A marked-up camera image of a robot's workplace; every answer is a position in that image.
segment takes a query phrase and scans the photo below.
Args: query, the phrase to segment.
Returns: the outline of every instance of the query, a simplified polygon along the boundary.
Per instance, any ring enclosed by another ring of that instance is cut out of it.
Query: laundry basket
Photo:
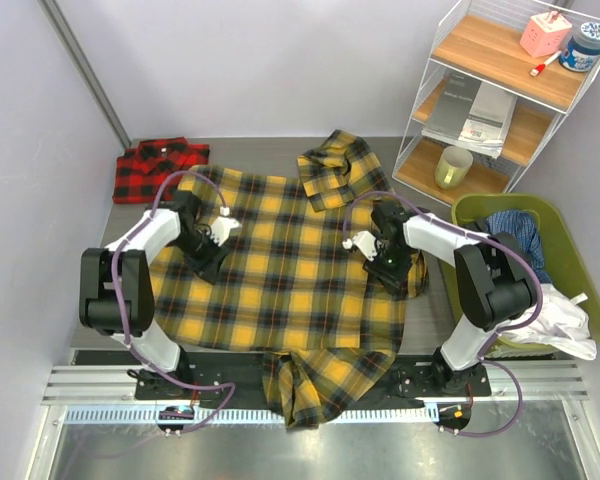
[[[582,292],[589,297],[579,306],[589,315],[591,337],[600,342],[600,298],[560,213],[551,204],[535,195],[470,194],[456,201],[451,209],[451,218],[456,225],[464,225],[477,218],[509,209],[524,210],[533,215],[542,239],[546,271],[551,276],[554,286],[566,297],[572,298]],[[455,270],[444,262],[441,262],[441,265],[457,322],[462,316],[462,309]],[[554,352],[556,349],[548,345],[516,343],[501,337],[492,347],[489,356],[537,356]]]

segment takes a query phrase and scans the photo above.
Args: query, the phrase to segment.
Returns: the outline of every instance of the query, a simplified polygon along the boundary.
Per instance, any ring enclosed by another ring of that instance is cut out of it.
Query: glass panel
[[[504,424],[512,402],[478,403],[470,429]],[[129,447],[143,442],[142,445]],[[116,458],[103,460],[106,453]],[[64,427],[55,480],[585,479],[562,402],[530,402],[510,430],[454,438],[431,424],[210,427],[165,438],[152,425]]]

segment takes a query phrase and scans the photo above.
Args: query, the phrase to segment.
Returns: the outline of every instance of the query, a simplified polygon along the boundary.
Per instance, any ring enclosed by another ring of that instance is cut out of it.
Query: blue cloth
[[[513,235],[520,249],[530,257],[531,268],[540,283],[551,283],[551,277],[544,269],[544,253],[538,227],[530,213],[520,210],[505,210],[487,217],[489,233],[506,232]]]

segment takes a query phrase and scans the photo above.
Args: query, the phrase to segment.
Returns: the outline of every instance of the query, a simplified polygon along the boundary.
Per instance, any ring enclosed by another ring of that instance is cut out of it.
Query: red and black flannel
[[[209,145],[190,144],[184,137],[145,140],[118,157],[114,203],[148,203],[171,173],[209,163]],[[162,197],[170,200],[178,182],[169,185]]]

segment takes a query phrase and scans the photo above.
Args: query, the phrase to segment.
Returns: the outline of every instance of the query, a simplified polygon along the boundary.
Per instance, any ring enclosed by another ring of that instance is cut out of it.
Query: jar lid
[[[600,48],[600,23],[585,22],[577,32],[579,33],[577,41],[591,48]]]

